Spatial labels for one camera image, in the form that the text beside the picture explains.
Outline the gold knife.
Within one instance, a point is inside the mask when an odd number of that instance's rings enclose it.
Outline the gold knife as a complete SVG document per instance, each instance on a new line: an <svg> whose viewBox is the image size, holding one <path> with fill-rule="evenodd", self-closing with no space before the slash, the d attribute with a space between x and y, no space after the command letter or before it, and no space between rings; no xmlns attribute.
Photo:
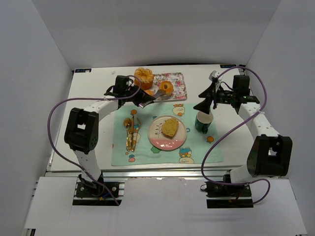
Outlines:
<svg viewBox="0 0 315 236"><path fill-rule="evenodd" d="M132 119L131 119L131 128L130 128L130 133L131 133L131 151L134 152L134 137L133 137L133 134L134 134L134 115L132 116Z"/></svg>

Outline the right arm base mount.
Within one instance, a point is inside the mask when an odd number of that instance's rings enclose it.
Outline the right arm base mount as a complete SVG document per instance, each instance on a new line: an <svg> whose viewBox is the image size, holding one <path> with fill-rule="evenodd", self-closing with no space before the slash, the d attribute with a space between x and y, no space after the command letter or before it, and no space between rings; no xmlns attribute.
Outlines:
<svg viewBox="0 0 315 236"><path fill-rule="evenodd" d="M248 185L229 186L206 182L208 209L253 208L252 192Z"/></svg>

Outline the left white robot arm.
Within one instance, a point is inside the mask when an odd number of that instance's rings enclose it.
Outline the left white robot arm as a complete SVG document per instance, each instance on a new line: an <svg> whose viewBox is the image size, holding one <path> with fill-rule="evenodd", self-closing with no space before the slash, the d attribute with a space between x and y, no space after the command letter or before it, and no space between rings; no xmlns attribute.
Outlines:
<svg viewBox="0 0 315 236"><path fill-rule="evenodd" d="M79 161L82 169L79 179L86 187L94 190L103 185L102 171L95 154L100 121L127 102L143 108L156 99L145 93L141 85L142 81L138 76L119 75L101 100L86 108L71 109L64 141Z"/></svg>

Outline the orange bundt cake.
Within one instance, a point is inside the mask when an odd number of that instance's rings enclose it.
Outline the orange bundt cake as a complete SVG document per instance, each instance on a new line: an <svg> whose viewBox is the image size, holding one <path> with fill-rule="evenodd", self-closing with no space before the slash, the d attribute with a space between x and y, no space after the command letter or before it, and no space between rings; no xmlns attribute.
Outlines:
<svg viewBox="0 0 315 236"><path fill-rule="evenodd" d="M142 90L148 90L152 87L154 81L154 75L152 70L139 67L135 70L134 76L141 81Z"/></svg>

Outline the gold spoon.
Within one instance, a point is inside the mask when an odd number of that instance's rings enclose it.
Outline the gold spoon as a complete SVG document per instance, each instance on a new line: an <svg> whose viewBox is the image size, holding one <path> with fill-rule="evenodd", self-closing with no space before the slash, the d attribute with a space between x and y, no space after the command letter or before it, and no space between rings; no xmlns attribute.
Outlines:
<svg viewBox="0 0 315 236"><path fill-rule="evenodd" d="M131 126L131 119L130 118L125 118L124 120L124 127L126 128L126 150L130 151L130 141L129 141L129 128Z"/></svg>

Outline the silver metal tongs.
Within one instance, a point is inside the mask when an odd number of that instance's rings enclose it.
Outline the silver metal tongs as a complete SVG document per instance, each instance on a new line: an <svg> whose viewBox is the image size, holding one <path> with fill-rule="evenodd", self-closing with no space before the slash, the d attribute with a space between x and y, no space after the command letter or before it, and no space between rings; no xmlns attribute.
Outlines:
<svg viewBox="0 0 315 236"><path fill-rule="evenodd" d="M159 89L153 96L150 100L148 100L147 102L143 102L143 103L140 103L138 106L141 107L141 108L145 108L147 105L149 104L152 104L154 103L154 101L160 97L160 96L163 96L163 95L166 95L166 92Z"/></svg>

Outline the green cartoon placemat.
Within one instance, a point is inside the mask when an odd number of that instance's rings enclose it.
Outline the green cartoon placemat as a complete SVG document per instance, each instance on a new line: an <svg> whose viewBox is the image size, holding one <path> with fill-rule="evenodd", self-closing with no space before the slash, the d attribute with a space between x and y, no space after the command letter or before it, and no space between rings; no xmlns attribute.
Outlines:
<svg viewBox="0 0 315 236"><path fill-rule="evenodd" d="M126 105L115 112L113 134L113 166L146 165L146 164L200 164L210 147L219 139L216 124L211 123L207 134L195 129L197 111L191 103L160 103L149 105L144 109ZM126 150L125 118L132 119L134 124L139 118L141 138L134 152ZM148 140L148 128L159 116L174 116L186 126L187 138L178 149L166 151L153 146Z"/></svg>

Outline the glazed ring donut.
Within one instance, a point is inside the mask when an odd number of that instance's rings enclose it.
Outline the glazed ring donut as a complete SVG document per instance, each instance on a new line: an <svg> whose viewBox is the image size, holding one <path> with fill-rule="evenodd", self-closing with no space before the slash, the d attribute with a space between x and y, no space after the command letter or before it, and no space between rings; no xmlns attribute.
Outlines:
<svg viewBox="0 0 315 236"><path fill-rule="evenodd" d="M173 93L174 87L170 81L161 82L159 89L165 92L166 96L170 96Z"/></svg>

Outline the pink white ceramic plate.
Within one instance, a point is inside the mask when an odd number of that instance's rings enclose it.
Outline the pink white ceramic plate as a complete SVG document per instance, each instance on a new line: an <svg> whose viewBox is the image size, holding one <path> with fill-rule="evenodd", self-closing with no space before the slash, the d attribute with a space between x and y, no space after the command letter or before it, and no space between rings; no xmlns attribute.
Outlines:
<svg viewBox="0 0 315 236"><path fill-rule="evenodd" d="M174 118L178 122L178 129L173 137L162 132L162 126L168 119ZM159 116L155 118L148 128L148 140L161 150L171 151L181 147L187 138L187 130L184 123L174 116Z"/></svg>

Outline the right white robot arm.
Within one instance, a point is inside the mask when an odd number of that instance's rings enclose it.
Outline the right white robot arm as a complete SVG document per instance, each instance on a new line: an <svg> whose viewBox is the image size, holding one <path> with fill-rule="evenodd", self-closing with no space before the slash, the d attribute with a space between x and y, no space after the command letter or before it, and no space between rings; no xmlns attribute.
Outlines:
<svg viewBox="0 0 315 236"><path fill-rule="evenodd" d="M235 75L229 90L222 88L218 72L213 71L209 79L211 85L199 94L203 100L194 109L205 118L218 104L231 105L243 119L253 138L246 164L228 171L223 182L241 185L252 183L259 177L286 176L293 141L290 137L282 136L270 124L258 98L251 95L249 76Z"/></svg>

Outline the small round bun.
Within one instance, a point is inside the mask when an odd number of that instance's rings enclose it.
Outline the small round bun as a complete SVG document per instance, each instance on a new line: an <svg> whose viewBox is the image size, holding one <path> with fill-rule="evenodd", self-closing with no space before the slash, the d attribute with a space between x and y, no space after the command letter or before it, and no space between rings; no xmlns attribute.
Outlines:
<svg viewBox="0 0 315 236"><path fill-rule="evenodd" d="M148 95L150 95L150 96L154 96L154 92L153 91L151 91L151 90L145 90L145 93L146 94L148 94Z"/></svg>

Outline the floral rectangular tray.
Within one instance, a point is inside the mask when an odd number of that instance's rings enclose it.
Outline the floral rectangular tray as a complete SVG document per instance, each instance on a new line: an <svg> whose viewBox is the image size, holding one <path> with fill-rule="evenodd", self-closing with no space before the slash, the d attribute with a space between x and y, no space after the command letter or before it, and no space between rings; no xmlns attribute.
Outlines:
<svg viewBox="0 0 315 236"><path fill-rule="evenodd" d="M149 91L156 93L162 82L169 81L173 85L171 95L162 95L155 102L177 102L187 99L187 88L184 81L184 75L181 72L154 74L154 81Z"/></svg>

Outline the brown bread slice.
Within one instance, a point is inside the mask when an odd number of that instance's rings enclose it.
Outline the brown bread slice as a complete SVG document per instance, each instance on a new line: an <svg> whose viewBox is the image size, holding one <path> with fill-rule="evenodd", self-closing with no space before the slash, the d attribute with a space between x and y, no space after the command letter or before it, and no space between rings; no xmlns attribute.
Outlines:
<svg viewBox="0 0 315 236"><path fill-rule="evenodd" d="M173 137L178 130L179 122L176 118L169 118L165 120L162 125L162 133L167 137Z"/></svg>

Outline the dark green mug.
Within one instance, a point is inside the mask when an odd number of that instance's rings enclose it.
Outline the dark green mug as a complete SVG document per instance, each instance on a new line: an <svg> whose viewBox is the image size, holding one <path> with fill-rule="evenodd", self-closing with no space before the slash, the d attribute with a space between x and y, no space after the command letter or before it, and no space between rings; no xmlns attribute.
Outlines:
<svg viewBox="0 0 315 236"><path fill-rule="evenodd" d="M209 126L211 125L213 120L214 117L212 113L207 114L199 111L196 114L195 118L195 129L203 134L207 134Z"/></svg>

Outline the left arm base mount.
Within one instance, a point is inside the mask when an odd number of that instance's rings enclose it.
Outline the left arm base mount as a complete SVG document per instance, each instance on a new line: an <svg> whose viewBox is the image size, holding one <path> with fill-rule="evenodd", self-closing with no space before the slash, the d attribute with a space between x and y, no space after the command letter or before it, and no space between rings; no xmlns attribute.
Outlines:
<svg viewBox="0 0 315 236"><path fill-rule="evenodd" d="M101 187L99 190L86 187L82 182L77 182L72 201L73 206L114 206L117 207L115 200L110 192L116 198L118 203L122 202L125 184L123 182L105 182L109 191Z"/></svg>

